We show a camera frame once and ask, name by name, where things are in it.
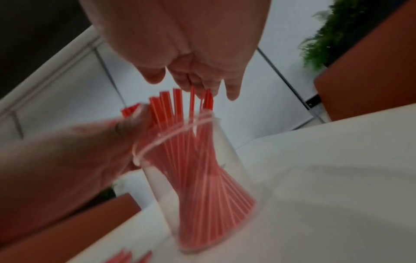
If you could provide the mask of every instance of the white table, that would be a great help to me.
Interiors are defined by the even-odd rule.
[[[238,149],[272,198],[241,231],[182,255],[151,205],[72,263],[123,247],[152,263],[416,262],[416,104],[256,139]]]

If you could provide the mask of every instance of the container of red straws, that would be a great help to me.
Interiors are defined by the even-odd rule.
[[[182,91],[150,98],[152,128],[133,147],[182,252],[208,249],[244,227],[257,206],[252,180],[214,116],[208,91],[184,116]],[[125,116],[132,109],[125,109]]]

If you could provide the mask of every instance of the bundle of red straws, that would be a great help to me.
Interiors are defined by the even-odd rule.
[[[183,117],[182,91],[174,89],[173,98],[175,112],[168,91],[150,98],[153,128],[138,145],[146,145],[161,134],[171,134],[143,158],[165,175],[179,197],[181,249],[199,251],[240,226],[256,201],[217,163],[212,94],[205,93],[200,114],[194,116],[195,91],[191,89],[189,120]],[[137,106],[124,109],[123,115],[131,115]]]

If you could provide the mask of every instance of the tile grout line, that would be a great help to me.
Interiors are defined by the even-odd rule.
[[[23,140],[23,139],[25,138],[25,133],[23,132],[22,125],[20,124],[20,121],[19,121],[19,118],[18,118],[18,116],[17,116],[17,113],[16,113],[15,111],[12,111],[12,112],[10,113],[10,117],[11,117],[11,118],[12,118],[12,120],[13,120],[14,127],[15,127],[15,129],[16,129],[16,131],[17,131],[18,135],[19,135],[19,138],[20,138],[21,140]]]
[[[260,49],[260,47],[257,47],[257,51],[260,53],[260,55],[263,57],[263,59],[269,64],[269,66],[274,70],[274,72],[283,80],[283,82],[286,84],[286,86],[292,91],[292,93],[296,96],[296,98],[302,103],[302,105],[308,110],[308,112],[315,118],[318,119],[321,123],[325,123],[324,120],[315,114],[312,109],[309,107],[309,105],[302,99],[300,94],[294,89],[294,87],[287,81],[287,79],[280,73],[280,71],[277,69],[277,67],[270,61],[270,59],[266,56],[265,53]]]
[[[106,74],[107,78],[110,80],[111,85],[113,85],[113,88],[116,90],[116,92],[117,92],[117,94],[118,94],[118,97],[120,97],[120,99],[121,99],[121,103],[123,103],[124,107],[127,107],[127,103],[126,103],[126,102],[125,102],[125,100],[123,99],[123,96],[121,96],[121,93],[120,93],[120,91],[119,91],[119,89],[118,89],[118,87],[117,87],[117,85],[116,85],[116,82],[114,81],[113,76],[111,76],[111,73],[110,73],[110,71],[108,70],[107,65],[105,64],[105,62],[104,62],[103,58],[101,57],[101,54],[98,52],[98,50],[97,50],[97,48],[96,48],[96,47],[94,47],[94,48],[93,48],[93,47],[91,47],[91,48],[92,48],[92,51],[94,52],[95,56],[96,56],[96,57],[97,57],[97,59],[99,60],[99,62],[100,62],[100,64],[101,64],[101,67],[103,68],[103,70],[104,70],[104,72],[105,72],[105,74]]]

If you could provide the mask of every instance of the transparent container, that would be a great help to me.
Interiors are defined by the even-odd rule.
[[[267,195],[208,110],[153,127],[133,155],[182,252],[207,249],[244,227]]]

